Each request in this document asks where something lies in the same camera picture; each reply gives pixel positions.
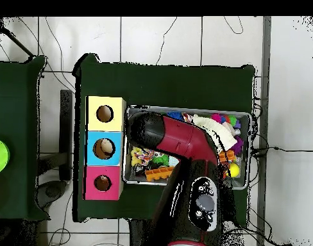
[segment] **dark green tabletop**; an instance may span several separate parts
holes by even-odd
[[[37,83],[46,62],[0,61],[0,140],[10,160],[0,173],[0,218],[46,219],[35,203],[37,176]]]
[[[100,63],[95,54],[76,64],[75,144],[79,158],[74,173],[74,220],[91,218],[151,218],[161,196],[160,186],[124,184],[119,201],[85,201],[82,198],[85,145],[85,100],[88,95],[122,97],[127,105],[167,106],[251,113],[255,69],[203,66],[154,66],[133,63]],[[234,191],[237,220],[246,224],[247,189]]]

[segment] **blue box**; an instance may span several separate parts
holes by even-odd
[[[114,143],[114,154],[105,160],[98,158],[93,151],[94,144],[102,138],[107,138]],[[121,164],[121,154],[123,153],[123,133],[122,132],[99,132],[88,131],[87,139],[87,166],[118,166]]]

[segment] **yellow box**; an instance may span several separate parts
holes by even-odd
[[[124,130],[126,101],[121,97],[87,96],[86,107],[89,131],[121,132]]]

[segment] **orange block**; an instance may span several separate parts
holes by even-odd
[[[234,160],[235,159],[235,155],[234,155],[233,150],[228,150],[226,152],[226,155],[227,155],[227,159],[226,159],[225,153],[223,151],[221,151],[221,153],[219,154],[219,161],[225,162],[227,160]]]
[[[146,170],[146,180],[152,181],[152,180],[158,180],[160,178],[167,178],[171,175],[171,172],[173,171],[174,167],[161,167],[159,169],[154,170]]]

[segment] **pink pom pom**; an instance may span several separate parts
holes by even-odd
[[[214,113],[211,115],[211,119],[221,124],[221,116],[218,113]]]

